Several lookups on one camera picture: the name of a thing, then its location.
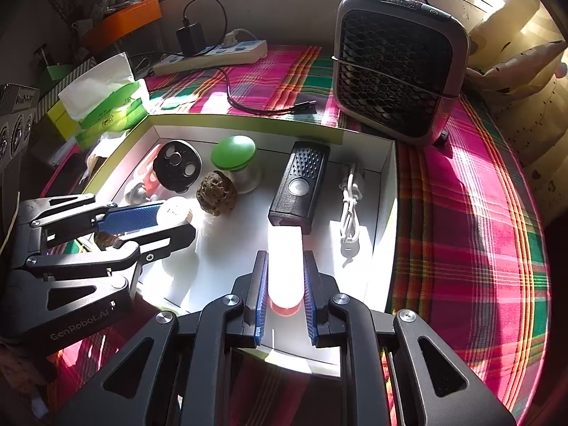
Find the pink plastic case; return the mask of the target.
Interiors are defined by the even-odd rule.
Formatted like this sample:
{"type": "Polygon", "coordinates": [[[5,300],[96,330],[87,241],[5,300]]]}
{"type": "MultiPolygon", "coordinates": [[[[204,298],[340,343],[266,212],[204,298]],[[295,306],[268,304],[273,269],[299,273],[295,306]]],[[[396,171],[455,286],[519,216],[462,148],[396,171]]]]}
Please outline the pink plastic case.
{"type": "Polygon", "coordinates": [[[292,316],[299,310],[304,296],[301,229],[269,227],[268,256],[269,305],[279,316],[292,316]]]}

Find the pink small massager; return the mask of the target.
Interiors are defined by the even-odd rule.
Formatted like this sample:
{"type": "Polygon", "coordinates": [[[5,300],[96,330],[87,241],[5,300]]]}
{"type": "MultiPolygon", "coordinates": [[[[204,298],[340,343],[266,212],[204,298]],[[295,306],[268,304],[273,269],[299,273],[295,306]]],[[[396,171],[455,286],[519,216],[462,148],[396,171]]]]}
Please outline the pink small massager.
{"type": "Polygon", "coordinates": [[[142,205],[150,202],[160,185],[153,169],[162,144],[156,144],[135,168],[132,178],[124,187],[124,200],[128,205],[142,205]]]}

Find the black textured flashlight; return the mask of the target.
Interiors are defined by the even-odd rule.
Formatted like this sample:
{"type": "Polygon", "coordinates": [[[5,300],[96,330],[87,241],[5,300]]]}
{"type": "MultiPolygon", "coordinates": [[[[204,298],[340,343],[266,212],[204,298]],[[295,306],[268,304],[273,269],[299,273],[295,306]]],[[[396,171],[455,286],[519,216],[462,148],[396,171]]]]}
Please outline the black textured flashlight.
{"type": "Polygon", "coordinates": [[[329,157],[328,145],[297,141],[269,207],[272,226],[296,226],[310,235],[329,157]]]}

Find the black round three-hole disc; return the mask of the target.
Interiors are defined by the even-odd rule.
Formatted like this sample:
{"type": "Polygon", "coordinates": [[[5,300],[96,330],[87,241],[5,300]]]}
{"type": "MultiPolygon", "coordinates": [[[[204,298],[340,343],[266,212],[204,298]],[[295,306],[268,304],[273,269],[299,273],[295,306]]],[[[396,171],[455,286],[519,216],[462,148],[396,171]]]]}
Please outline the black round three-hole disc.
{"type": "Polygon", "coordinates": [[[201,157],[187,141],[166,142],[153,160],[153,171],[159,183],[176,193],[184,193],[192,187],[201,170],[201,157]]]}

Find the brown wrinkled walnut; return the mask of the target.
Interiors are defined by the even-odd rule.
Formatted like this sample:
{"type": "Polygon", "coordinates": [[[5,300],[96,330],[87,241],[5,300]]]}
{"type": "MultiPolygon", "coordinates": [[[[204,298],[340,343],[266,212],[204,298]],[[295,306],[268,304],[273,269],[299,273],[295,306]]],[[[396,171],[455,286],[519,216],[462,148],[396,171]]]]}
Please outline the brown wrinkled walnut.
{"type": "Polygon", "coordinates": [[[238,192],[233,182],[221,171],[207,173],[196,192],[196,199],[204,212],[218,217],[231,213],[237,203],[238,192]]]}

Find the green cap white button lamp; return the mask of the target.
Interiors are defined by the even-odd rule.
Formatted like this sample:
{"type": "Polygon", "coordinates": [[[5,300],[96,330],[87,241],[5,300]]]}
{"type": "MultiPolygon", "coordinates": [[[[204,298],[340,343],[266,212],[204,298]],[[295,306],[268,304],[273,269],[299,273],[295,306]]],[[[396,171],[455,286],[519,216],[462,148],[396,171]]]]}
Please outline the green cap white button lamp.
{"type": "Polygon", "coordinates": [[[212,164],[228,174],[238,194],[250,193],[260,185],[262,175],[256,151],[253,139],[243,135],[226,137],[213,147],[212,164]]]}

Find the white round pink device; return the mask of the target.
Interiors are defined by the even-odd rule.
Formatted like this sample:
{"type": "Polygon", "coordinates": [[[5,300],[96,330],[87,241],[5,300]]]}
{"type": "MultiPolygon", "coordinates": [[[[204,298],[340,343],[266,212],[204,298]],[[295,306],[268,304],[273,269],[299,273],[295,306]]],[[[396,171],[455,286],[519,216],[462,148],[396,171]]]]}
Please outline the white round pink device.
{"type": "Polygon", "coordinates": [[[192,221],[191,201],[182,196],[164,201],[156,213],[158,226],[173,227],[192,221]]]}

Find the yellow green box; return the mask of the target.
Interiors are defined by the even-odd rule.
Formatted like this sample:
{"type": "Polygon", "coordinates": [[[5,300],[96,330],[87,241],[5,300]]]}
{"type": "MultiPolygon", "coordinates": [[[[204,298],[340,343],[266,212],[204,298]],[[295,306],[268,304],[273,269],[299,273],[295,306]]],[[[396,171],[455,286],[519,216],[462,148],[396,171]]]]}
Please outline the yellow green box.
{"type": "Polygon", "coordinates": [[[46,115],[64,140],[74,137],[79,132],[79,123],[69,116],[61,100],[58,100],[46,115]]]}

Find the green white cardboard tray box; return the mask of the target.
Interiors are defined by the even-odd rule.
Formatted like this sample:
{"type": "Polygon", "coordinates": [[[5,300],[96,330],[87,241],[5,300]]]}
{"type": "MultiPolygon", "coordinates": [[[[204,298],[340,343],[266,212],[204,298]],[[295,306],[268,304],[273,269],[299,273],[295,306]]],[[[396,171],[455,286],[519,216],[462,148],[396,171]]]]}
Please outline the green white cardboard tray box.
{"type": "Polygon", "coordinates": [[[213,166],[213,146],[226,137],[248,136],[257,147],[255,162],[261,181],[242,195],[232,213],[211,217],[192,203],[193,244],[166,259],[147,264],[139,279],[142,298],[179,315],[197,312],[229,293],[234,281],[253,269],[256,255],[268,246],[269,206],[297,141],[319,141],[330,149],[312,231],[303,240],[319,271],[335,278],[342,293],[383,311],[394,266],[398,221],[396,145],[382,137],[315,124],[252,116],[158,114],[145,118],[87,185],[100,201],[122,204],[137,166],[159,144],[188,141],[213,166]],[[359,248],[349,256],[340,242],[343,195],[340,189],[349,164],[363,168],[363,197],[356,208],[359,248]]]}

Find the striped green white box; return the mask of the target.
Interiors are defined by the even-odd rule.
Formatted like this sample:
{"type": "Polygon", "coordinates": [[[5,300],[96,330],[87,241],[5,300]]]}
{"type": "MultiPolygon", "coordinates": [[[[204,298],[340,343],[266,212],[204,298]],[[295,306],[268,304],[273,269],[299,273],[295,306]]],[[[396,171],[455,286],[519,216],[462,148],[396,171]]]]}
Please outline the striped green white box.
{"type": "Polygon", "coordinates": [[[42,96],[42,99],[38,102],[38,113],[40,116],[44,116],[58,101],[59,101],[59,93],[66,88],[70,83],[75,81],[81,75],[85,74],[87,71],[92,69],[97,65],[95,58],[90,57],[81,65],[74,68],[71,72],[65,75],[62,80],[58,81],[58,83],[49,89],[45,95],[42,96]]]}

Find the green tissue pack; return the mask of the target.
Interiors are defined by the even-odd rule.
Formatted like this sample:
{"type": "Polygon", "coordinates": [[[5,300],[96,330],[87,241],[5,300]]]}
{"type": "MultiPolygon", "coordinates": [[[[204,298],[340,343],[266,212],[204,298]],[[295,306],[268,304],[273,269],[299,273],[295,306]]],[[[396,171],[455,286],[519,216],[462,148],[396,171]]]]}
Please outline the green tissue pack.
{"type": "Polygon", "coordinates": [[[121,133],[140,123],[149,110],[145,81],[137,80],[126,54],[95,65],[60,93],[69,117],[78,123],[75,136],[84,150],[106,133],[121,133]]]}

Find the plaid bed sheet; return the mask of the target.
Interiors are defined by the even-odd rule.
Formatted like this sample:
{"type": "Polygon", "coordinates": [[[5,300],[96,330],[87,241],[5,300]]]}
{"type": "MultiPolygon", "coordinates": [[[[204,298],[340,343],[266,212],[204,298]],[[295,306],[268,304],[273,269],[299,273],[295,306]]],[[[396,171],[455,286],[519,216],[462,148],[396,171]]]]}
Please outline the plaid bed sheet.
{"type": "MultiPolygon", "coordinates": [[[[283,108],[300,95],[318,115],[289,118],[373,133],[339,113],[331,60],[319,47],[272,45],[258,65],[229,68],[242,102],[283,108]]],[[[205,113],[225,93],[219,73],[146,80],[163,111],[205,113]]],[[[212,114],[223,114],[215,104],[212,114]]],[[[418,312],[523,425],[536,393],[548,339],[550,286],[544,234],[514,152],[472,93],[449,120],[443,148],[397,144],[399,223],[392,311],[418,312]]],[[[54,356],[58,379],[47,405],[57,413],[150,316],[148,305],[54,356]]],[[[340,425],[338,382],[287,373],[236,357],[230,425],[340,425]]]]}

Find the orange box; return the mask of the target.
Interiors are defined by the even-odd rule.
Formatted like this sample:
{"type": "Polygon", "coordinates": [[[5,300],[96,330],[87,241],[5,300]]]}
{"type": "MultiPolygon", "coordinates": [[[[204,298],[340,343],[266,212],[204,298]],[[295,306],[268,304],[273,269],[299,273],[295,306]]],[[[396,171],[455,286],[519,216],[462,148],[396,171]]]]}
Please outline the orange box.
{"type": "Polygon", "coordinates": [[[80,43],[92,55],[98,55],[118,40],[161,17],[159,0],[144,0],[104,18],[80,38],[80,43]]]}

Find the white power strip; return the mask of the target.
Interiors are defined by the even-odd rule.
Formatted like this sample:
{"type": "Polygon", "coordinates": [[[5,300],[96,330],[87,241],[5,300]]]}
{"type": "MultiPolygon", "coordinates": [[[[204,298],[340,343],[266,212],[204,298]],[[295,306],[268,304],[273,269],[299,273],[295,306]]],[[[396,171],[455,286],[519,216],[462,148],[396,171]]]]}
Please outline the white power strip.
{"type": "Polygon", "coordinates": [[[153,66],[153,72],[156,76],[164,76],[217,66],[250,65],[267,55],[268,45],[265,40],[249,40],[227,48],[217,46],[205,55],[192,58],[169,55],[153,66]]]}

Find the silver black mesh fan heater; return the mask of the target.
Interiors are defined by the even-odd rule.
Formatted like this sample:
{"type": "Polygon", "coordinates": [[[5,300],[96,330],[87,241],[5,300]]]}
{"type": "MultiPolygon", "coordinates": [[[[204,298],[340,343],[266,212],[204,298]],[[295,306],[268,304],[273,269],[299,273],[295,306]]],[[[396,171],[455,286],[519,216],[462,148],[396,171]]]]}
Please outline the silver black mesh fan heater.
{"type": "Polygon", "coordinates": [[[465,27],[427,0],[342,0],[333,94],[339,109],[398,141],[433,144],[457,102],[465,27]]]}

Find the cream heart pattern curtain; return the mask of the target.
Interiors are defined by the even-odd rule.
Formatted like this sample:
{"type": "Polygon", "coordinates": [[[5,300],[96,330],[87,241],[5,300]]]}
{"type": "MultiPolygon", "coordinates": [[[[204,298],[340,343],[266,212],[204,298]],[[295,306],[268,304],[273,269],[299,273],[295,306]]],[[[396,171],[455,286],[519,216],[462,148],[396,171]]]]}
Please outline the cream heart pattern curtain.
{"type": "Polygon", "coordinates": [[[467,74],[550,224],[567,212],[567,36],[540,0],[483,1],[467,74]]]}

